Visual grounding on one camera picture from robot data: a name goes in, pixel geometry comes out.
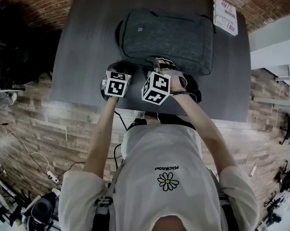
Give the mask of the person's left forearm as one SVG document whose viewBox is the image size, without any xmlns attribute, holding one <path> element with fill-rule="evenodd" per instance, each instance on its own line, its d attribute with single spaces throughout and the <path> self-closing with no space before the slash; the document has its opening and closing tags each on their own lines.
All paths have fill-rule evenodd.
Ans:
<svg viewBox="0 0 290 231">
<path fill-rule="evenodd" d="M 113 117 L 118 97 L 110 97 L 93 130 L 88 157 L 83 170 L 103 178 L 104 168 L 111 143 Z"/>
</svg>

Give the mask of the black round stool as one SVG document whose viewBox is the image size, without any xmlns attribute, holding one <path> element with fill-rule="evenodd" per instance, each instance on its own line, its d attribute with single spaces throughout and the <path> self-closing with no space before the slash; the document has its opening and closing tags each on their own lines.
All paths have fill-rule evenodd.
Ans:
<svg viewBox="0 0 290 231">
<path fill-rule="evenodd" d="M 53 218 L 56 207 L 54 192 L 42 196 L 31 209 L 28 221 L 28 231 L 61 231 L 59 224 Z"/>
</svg>

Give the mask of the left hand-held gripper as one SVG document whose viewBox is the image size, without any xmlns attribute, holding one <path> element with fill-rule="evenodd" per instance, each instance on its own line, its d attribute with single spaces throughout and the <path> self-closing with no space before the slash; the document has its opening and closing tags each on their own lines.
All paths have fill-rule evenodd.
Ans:
<svg viewBox="0 0 290 231">
<path fill-rule="evenodd" d="M 102 80 L 104 94 L 107 96 L 124 97 L 132 77 L 128 75 L 129 73 L 130 63 L 128 61 L 119 61 L 109 65 Z"/>
</svg>

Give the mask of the white printed flat box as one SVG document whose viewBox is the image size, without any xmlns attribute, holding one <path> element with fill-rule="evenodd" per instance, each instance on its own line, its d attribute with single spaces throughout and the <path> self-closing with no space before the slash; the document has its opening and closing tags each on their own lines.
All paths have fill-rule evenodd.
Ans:
<svg viewBox="0 0 290 231">
<path fill-rule="evenodd" d="M 214 25 L 236 36 L 238 34 L 238 21 L 236 8 L 225 0 L 214 0 Z"/>
</svg>

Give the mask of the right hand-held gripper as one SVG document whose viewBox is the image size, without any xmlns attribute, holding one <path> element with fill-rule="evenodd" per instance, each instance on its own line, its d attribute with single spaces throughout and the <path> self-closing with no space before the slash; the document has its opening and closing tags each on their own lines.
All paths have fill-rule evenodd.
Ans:
<svg viewBox="0 0 290 231">
<path fill-rule="evenodd" d="M 170 95 L 171 77 L 178 77 L 181 85 L 185 86 L 183 73 L 177 71 L 175 64 L 168 59 L 146 57 L 145 67 L 150 71 L 141 89 L 143 101 L 161 105 Z"/>
</svg>

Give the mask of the white flower print t-shirt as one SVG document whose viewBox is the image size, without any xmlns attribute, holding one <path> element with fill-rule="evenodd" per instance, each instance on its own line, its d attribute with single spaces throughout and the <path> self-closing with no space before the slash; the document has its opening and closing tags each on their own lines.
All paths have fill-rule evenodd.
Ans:
<svg viewBox="0 0 290 231">
<path fill-rule="evenodd" d="M 244 172 L 217 173 L 196 130 L 131 128 L 123 162 L 106 187 L 94 173 L 68 171 L 59 200 L 62 231 L 253 231 L 259 210 Z"/>
</svg>

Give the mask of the person's right forearm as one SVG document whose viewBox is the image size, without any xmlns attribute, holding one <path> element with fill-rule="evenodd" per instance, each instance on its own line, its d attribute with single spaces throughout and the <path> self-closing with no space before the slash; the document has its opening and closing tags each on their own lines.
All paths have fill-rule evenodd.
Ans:
<svg viewBox="0 0 290 231">
<path fill-rule="evenodd" d="M 236 167 L 235 159 L 230 153 L 219 129 L 194 100 L 188 94 L 183 93 L 185 89 L 182 87 L 178 77 L 171 77 L 170 90 L 173 98 L 188 115 L 212 155 L 217 173 L 221 174 L 227 167 Z"/>
</svg>

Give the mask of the dark grey fabric backpack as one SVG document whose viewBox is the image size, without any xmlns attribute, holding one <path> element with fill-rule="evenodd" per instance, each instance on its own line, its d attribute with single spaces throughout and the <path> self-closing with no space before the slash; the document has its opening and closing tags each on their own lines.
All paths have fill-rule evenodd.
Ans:
<svg viewBox="0 0 290 231">
<path fill-rule="evenodd" d="M 115 39 L 123 59 L 130 67 L 141 67 L 145 77 L 150 71 L 146 57 L 172 61 L 185 77 L 185 90 L 200 103 L 202 95 L 194 78 L 212 70 L 214 33 L 212 20 L 204 14 L 186 17 L 138 8 L 118 24 Z"/>
</svg>

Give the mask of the person's black trousers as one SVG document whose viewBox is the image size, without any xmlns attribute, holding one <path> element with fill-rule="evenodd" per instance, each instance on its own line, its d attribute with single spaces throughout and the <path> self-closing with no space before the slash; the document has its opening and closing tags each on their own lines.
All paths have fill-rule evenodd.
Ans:
<svg viewBox="0 0 290 231">
<path fill-rule="evenodd" d="M 160 124 L 182 125 L 182 126 L 189 127 L 193 130 L 196 130 L 195 127 L 190 122 L 187 122 L 176 115 L 163 114 L 163 113 L 153 113 L 153 115 L 156 116 L 156 118 L 160 122 Z M 135 126 L 143 126 L 143 125 L 147 125 L 147 120 L 145 118 L 144 119 L 134 119 L 133 123 L 127 128 L 127 130 L 129 130 Z"/>
</svg>

